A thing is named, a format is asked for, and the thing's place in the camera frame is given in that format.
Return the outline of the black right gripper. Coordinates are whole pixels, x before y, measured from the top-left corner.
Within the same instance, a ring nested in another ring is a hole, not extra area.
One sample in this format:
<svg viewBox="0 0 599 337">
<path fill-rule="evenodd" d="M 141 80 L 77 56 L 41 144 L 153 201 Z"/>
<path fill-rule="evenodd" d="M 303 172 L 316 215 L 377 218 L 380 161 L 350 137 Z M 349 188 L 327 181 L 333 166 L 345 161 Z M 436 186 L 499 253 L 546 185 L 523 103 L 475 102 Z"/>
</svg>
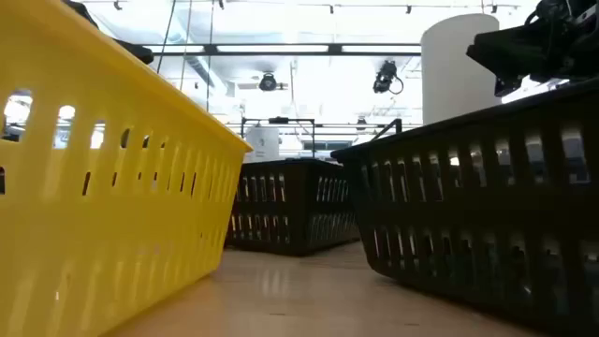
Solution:
<svg viewBox="0 0 599 337">
<path fill-rule="evenodd" d="M 526 76 L 597 77 L 598 0 L 539 1 L 525 25 L 477 34 L 466 55 L 495 76 L 496 97 Z"/>
</svg>

